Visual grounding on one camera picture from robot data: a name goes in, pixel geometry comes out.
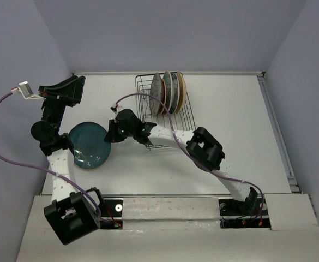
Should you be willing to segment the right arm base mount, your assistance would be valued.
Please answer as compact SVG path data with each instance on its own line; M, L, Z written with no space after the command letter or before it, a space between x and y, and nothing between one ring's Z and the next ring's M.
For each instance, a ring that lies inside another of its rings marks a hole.
M261 198L253 210L232 198L219 199L219 210L222 229L271 228L267 203L262 204Z

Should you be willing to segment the grey deer pattern plate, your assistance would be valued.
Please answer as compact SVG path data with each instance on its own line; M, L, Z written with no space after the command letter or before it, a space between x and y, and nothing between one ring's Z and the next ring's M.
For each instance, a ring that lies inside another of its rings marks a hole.
M155 73L152 82L151 88L149 91L149 109L152 115L159 113L160 108L164 104L164 89L162 86L162 78L159 73Z

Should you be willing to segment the red and teal plate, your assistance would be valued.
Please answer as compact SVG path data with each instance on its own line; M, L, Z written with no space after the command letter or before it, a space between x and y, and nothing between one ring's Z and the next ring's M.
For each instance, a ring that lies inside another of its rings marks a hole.
M168 109L169 113L171 113L171 106L173 103L173 80L171 73L169 71L164 72L163 80L166 85L166 103L165 106Z

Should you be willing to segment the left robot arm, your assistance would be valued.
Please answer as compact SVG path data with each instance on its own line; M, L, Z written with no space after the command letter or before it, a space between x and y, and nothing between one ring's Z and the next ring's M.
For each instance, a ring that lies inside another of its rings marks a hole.
M103 199L91 197L76 184L73 143L67 133L59 133L65 108L81 101L85 80L73 75L58 84L40 86L43 114L31 127L53 176L51 204L44 208L44 216L64 245L100 229L100 215L105 211Z

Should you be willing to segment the teal blue plate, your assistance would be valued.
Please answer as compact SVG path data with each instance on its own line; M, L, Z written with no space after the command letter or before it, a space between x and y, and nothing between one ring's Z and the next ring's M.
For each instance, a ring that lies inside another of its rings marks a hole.
M70 132L74 147L74 164L81 169L92 170L103 165L111 152L111 144L105 142L107 131L95 122L82 122Z

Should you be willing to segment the white plate green rim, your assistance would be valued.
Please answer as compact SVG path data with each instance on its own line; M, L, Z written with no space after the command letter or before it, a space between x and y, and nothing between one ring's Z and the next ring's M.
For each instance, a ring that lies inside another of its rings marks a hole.
M172 87L174 87L173 91L173 102L171 104L170 113L173 114L176 111L178 102L179 102L179 82L176 73L172 73Z

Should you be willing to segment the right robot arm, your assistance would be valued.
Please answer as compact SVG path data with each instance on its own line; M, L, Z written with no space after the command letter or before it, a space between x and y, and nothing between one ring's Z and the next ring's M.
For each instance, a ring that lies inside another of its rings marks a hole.
M236 208L242 214L250 213L257 198L262 195L253 183L233 178L220 171L220 164L225 159L222 145L203 127L196 130L175 130L152 122L142 122L132 110L113 106L115 117L109 120L106 142L118 143L126 138L133 138L145 146L168 146L179 148L201 170L211 173L225 186L236 201Z

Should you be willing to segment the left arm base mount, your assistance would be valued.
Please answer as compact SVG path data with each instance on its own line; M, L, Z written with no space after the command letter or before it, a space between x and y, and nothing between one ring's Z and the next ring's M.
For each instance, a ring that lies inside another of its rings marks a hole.
M106 221L100 221L101 230L123 229L123 199L105 198L105 205L100 208L101 217Z

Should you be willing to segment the beige wooden plate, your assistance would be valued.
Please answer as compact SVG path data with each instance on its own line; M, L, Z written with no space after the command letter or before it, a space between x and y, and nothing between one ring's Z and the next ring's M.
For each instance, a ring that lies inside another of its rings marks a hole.
M181 72L176 72L176 76L179 83L180 96L175 113L179 113L185 104L187 89L183 74Z

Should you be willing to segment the orange woven plate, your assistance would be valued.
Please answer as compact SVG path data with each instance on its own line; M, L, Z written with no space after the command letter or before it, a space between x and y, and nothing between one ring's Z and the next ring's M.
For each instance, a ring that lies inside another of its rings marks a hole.
M166 84L164 79L161 79L161 86L162 86L162 96L161 96L161 102L162 105L159 108L158 114L162 114L164 112L164 106L166 104Z

